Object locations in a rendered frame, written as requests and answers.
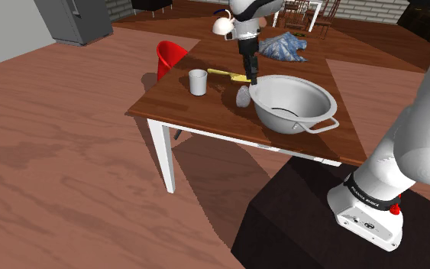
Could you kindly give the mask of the white teapot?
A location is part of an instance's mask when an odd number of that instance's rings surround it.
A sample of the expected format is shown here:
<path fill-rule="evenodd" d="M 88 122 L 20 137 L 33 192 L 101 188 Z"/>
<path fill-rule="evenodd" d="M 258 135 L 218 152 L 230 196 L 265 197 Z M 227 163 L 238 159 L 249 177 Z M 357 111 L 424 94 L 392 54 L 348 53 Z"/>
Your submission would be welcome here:
<path fill-rule="evenodd" d="M 214 15 L 223 11 L 228 13 L 228 17 L 218 18 L 212 26 L 212 32 L 217 35 L 226 35 L 234 29 L 234 19 L 231 17 L 231 12 L 228 9 L 219 9 L 214 12 Z"/>

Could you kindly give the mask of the yellow spatula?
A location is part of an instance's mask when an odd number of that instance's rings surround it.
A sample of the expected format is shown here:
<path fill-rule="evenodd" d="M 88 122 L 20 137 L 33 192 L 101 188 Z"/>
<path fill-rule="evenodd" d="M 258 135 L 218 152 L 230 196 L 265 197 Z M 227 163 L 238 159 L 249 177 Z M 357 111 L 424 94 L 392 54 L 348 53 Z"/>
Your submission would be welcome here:
<path fill-rule="evenodd" d="M 213 73 L 213 74 L 218 74 L 218 75 L 229 76 L 231 81 L 244 82 L 244 83 L 249 83 L 251 81 L 245 75 L 241 75 L 241 74 L 238 74 L 238 73 L 231 73 L 231 72 L 228 72 L 228 71 L 215 70 L 215 69 L 211 69 L 211 68 L 208 68 L 207 72 L 208 73 Z"/>

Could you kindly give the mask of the blue and white crumpled cloth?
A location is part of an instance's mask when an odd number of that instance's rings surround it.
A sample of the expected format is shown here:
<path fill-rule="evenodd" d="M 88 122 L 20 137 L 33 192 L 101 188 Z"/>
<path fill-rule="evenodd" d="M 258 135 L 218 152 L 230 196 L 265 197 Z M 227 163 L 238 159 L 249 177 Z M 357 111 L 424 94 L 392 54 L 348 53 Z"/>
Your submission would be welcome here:
<path fill-rule="evenodd" d="M 306 58 L 297 54 L 298 50 L 306 48 L 306 40 L 300 40 L 289 32 L 259 42 L 259 53 L 278 61 L 306 62 Z"/>

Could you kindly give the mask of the grey egg-shaped object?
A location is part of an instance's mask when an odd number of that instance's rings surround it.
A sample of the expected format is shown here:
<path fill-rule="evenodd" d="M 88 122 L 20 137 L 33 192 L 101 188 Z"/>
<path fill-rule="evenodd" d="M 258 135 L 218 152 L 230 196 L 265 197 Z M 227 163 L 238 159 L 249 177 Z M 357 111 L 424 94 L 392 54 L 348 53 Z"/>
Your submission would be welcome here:
<path fill-rule="evenodd" d="M 251 95 L 248 86 L 242 86 L 236 95 L 236 106 L 239 108 L 247 108 L 251 102 Z"/>

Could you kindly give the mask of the wooden chair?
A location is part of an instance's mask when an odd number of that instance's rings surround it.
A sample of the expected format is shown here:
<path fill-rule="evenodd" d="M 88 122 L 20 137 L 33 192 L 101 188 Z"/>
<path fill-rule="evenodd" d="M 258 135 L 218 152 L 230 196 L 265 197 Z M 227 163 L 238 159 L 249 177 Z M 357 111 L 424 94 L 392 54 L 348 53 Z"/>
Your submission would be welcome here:
<path fill-rule="evenodd" d="M 315 26 L 321 26 L 321 33 L 324 34 L 322 39 L 327 36 L 328 29 L 331 27 L 332 21 L 338 10 L 341 0 L 335 0 L 329 11 L 323 11 L 321 15 L 318 15 L 315 21 L 312 21 Z"/>
<path fill-rule="evenodd" d="M 309 0 L 286 0 L 281 12 L 280 26 L 282 28 L 305 28 L 309 4 Z"/>

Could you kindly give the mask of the white cup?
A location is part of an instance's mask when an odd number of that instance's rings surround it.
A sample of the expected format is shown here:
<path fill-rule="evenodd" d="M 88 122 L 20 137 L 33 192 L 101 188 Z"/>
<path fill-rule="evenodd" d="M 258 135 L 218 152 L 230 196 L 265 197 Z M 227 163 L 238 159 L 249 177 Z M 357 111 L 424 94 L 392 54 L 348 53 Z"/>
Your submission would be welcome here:
<path fill-rule="evenodd" d="M 205 70 L 189 71 L 189 90 L 194 96 L 203 96 L 207 91 L 208 73 Z"/>

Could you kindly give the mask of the wooden table with white legs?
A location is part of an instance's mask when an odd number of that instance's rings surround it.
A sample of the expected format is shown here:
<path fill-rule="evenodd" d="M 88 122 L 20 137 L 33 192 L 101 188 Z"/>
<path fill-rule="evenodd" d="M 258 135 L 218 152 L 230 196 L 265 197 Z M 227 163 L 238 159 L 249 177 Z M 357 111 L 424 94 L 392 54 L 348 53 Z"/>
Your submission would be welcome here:
<path fill-rule="evenodd" d="M 324 164 L 359 166 L 366 154 L 354 129 L 323 50 L 324 41 L 310 37 L 303 56 L 306 63 L 289 63 L 261 57 L 260 74 L 284 74 L 307 79 L 326 89 L 337 101 L 339 127 L 319 134 L 277 134 L 262 126 L 253 107 L 239 109 L 234 98 L 238 85 L 222 76 L 209 76 L 207 93 L 189 92 L 190 70 L 203 67 L 240 73 L 241 56 L 234 41 L 209 35 L 194 46 L 160 81 L 132 107 L 129 115 L 147 119 L 167 191 L 175 190 L 170 128 L 201 134 L 252 147 L 317 160 Z"/>

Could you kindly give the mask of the white dining table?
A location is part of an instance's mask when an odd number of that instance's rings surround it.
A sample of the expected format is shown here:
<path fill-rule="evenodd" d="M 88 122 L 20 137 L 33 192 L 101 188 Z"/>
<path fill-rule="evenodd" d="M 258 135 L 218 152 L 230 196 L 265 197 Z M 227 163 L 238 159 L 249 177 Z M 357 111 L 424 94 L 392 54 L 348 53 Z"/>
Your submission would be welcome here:
<path fill-rule="evenodd" d="M 306 0 L 306 1 L 308 1 L 308 5 L 307 5 L 307 9 L 306 10 L 309 10 L 309 8 L 311 6 L 315 6 L 314 7 L 314 13 L 312 15 L 312 20 L 308 24 L 308 26 L 309 26 L 308 32 L 312 32 L 312 29 L 314 27 L 315 21 L 316 21 L 318 15 L 319 15 L 319 12 L 321 10 L 323 10 L 323 11 L 325 10 L 325 7 L 326 7 L 326 5 L 327 5 L 327 3 L 328 3 L 329 0 Z M 280 14 L 279 11 L 274 14 L 274 16 L 273 16 L 273 22 L 272 22 L 272 27 L 276 27 L 276 23 L 279 20 L 278 19 L 279 14 Z"/>

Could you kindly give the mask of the red chair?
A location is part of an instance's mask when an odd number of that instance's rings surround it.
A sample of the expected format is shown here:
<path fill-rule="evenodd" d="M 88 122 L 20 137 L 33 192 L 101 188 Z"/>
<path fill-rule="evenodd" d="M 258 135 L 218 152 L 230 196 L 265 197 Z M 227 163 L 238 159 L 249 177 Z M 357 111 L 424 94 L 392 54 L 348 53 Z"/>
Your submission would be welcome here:
<path fill-rule="evenodd" d="M 157 45 L 157 79 L 160 80 L 176 65 L 188 51 L 171 41 L 161 41 Z"/>

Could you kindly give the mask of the dark bench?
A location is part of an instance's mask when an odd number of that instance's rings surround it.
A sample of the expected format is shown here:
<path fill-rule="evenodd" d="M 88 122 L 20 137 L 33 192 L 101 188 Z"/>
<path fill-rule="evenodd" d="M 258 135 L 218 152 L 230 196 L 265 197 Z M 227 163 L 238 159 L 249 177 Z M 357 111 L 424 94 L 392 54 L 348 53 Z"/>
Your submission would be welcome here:
<path fill-rule="evenodd" d="M 173 7 L 173 0 L 131 0 L 132 8 L 135 11 L 151 11 L 152 17 L 154 12 L 162 10 L 164 12 L 165 7 Z"/>

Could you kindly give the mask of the grey refrigerator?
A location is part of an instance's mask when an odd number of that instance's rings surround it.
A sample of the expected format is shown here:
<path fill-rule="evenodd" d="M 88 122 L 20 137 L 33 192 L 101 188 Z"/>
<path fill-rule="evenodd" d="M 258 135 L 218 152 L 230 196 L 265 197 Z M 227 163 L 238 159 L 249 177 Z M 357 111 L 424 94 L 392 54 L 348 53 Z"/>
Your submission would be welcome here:
<path fill-rule="evenodd" d="M 86 46 L 113 33 L 105 0 L 34 0 L 51 37 Z"/>

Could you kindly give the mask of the dark cabinet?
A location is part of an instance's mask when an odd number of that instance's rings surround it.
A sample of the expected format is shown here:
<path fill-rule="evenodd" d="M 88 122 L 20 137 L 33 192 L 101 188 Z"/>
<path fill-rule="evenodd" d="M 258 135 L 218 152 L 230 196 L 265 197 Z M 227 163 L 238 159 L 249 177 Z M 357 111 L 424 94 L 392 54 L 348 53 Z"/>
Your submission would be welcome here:
<path fill-rule="evenodd" d="M 407 0 L 397 24 L 430 43 L 430 0 Z"/>

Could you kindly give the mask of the dark robot stand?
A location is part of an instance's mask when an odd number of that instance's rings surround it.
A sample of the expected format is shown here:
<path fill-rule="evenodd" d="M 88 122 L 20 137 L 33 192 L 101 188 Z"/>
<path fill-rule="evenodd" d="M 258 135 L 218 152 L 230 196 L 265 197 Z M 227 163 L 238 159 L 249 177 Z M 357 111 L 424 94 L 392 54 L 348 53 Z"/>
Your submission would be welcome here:
<path fill-rule="evenodd" d="M 418 193 L 402 194 L 394 251 L 335 221 L 327 192 L 355 169 L 292 157 L 248 204 L 232 254 L 245 269 L 430 269 L 430 201 Z"/>

